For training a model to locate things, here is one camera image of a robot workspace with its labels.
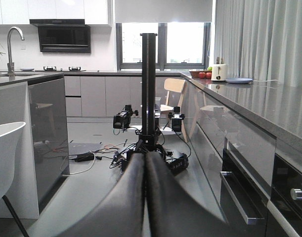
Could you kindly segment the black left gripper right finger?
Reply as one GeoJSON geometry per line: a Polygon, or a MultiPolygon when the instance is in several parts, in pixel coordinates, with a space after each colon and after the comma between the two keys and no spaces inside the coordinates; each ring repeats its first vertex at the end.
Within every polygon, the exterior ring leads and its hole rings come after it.
{"type": "Polygon", "coordinates": [[[153,237],[224,237],[228,225],[196,202],[157,152],[146,155],[147,205],[153,237]]]}

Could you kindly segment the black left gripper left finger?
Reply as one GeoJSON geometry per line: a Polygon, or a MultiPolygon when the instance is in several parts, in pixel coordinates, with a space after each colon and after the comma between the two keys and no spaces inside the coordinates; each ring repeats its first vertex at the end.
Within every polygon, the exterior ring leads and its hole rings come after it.
{"type": "Polygon", "coordinates": [[[144,154],[134,153],[120,180],[90,213],[60,237],[140,237],[144,216],[144,154]]]}

